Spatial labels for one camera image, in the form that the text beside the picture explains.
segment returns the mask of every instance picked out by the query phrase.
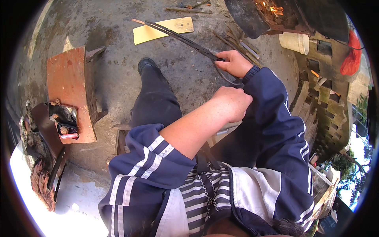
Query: yellow board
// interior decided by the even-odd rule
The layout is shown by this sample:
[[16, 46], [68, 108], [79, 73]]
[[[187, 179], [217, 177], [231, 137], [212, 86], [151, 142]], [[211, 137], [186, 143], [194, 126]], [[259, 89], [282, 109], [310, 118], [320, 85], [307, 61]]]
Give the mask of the yellow board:
[[[166, 28], [169, 28], [172, 31], [175, 31], [178, 34], [193, 32], [193, 24], [192, 24], [191, 17], [163, 20], [157, 23]], [[134, 28], [133, 34], [134, 34], [135, 45], [152, 40], [152, 39], [158, 39], [161, 37], [168, 36], [168, 34], [165, 34], [159, 30], [153, 29], [147, 25]]]

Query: plastic bucket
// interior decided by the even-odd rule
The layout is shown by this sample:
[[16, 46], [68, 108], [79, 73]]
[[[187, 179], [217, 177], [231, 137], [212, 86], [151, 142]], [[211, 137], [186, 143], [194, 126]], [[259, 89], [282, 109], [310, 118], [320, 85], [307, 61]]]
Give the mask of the plastic bucket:
[[283, 48], [291, 49], [305, 55], [309, 52], [308, 35], [284, 32], [279, 35], [279, 41]]

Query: red cloth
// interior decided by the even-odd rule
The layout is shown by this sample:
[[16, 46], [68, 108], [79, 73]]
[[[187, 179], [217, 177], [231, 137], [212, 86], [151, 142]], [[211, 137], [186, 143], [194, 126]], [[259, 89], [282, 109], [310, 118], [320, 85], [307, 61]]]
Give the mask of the red cloth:
[[[356, 49], [361, 48], [359, 39], [352, 30], [350, 30], [349, 35], [349, 46]], [[358, 71], [362, 50], [356, 49], [350, 49], [349, 55], [345, 58], [345, 61], [343, 61], [340, 68], [340, 72], [342, 75], [351, 76]]]

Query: wooden stool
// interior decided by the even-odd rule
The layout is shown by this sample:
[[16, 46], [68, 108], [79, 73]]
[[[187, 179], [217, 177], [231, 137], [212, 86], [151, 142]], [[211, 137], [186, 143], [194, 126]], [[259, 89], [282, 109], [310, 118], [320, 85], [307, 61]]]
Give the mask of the wooden stool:
[[93, 59], [105, 50], [100, 47], [86, 52], [85, 46], [74, 48], [47, 60], [47, 89], [49, 100], [57, 99], [63, 105], [76, 107], [79, 139], [62, 139], [67, 143], [96, 142], [93, 125], [108, 114], [108, 110], [97, 112]]

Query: metal fire tongs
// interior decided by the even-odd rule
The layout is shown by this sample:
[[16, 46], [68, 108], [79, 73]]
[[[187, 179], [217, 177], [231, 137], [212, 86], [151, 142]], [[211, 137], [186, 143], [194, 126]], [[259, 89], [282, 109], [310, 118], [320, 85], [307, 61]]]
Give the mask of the metal fire tongs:
[[220, 74], [220, 76], [221, 76], [222, 79], [224, 79], [225, 81], [227, 81], [227, 82], [229, 82], [230, 84], [235, 85], [235, 86], [241, 86], [241, 85], [242, 85], [242, 81], [241, 81], [240, 78], [235, 77], [235, 76], [232, 75], [232, 76], [236, 79], [236, 82], [237, 82], [237, 83], [235, 83], [235, 82], [231, 82], [231, 81], [229, 81], [229, 80], [228, 80], [228, 79], [222, 74], [221, 69], [219, 69], [219, 68], [216, 66], [215, 61], [225, 61], [223, 58], [218, 58], [218, 57], [216, 57], [216, 56], [213, 55], [213, 53], [210, 52], [208, 49], [201, 47], [200, 45], [198, 45], [197, 43], [193, 42], [192, 40], [186, 39], [186, 38], [182, 37], [180, 34], [174, 32], [174, 31], [172, 31], [172, 30], [170, 30], [170, 29], [168, 29], [168, 28], [166, 28], [166, 27], [164, 27], [164, 26], [161, 26], [161, 25], [159, 25], [159, 24], [157, 24], [157, 23], [153, 23], [153, 22], [150, 22], [150, 21], [145, 21], [145, 24], [148, 25], [148, 26], [150, 26], [150, 27], [152, 27], [152, 28], [154, 28], [154, 29], [156, 29], [156, 30], [159, 30], [159, 31], [161, 31], [161, 32], [163, 32], [163, 33], [166, 33], [166, 34], [168, 34], [169, 36], [172, 36], [172, 37], [174, 37], [175, 39], [180, 40], [181, 42], [185, 43], [186, 45], [188, 45], [188, 46], [190, 46], [190, 47], [196, 49], [196, 50], [197, 50], [199, 53], [201, 53], [202, 55], [204, 55], [204, 56], [210, 58], [210, 60], [212, 61], [213, 65], [215, 66], [215, 69], [217, 70], [218, 74]]

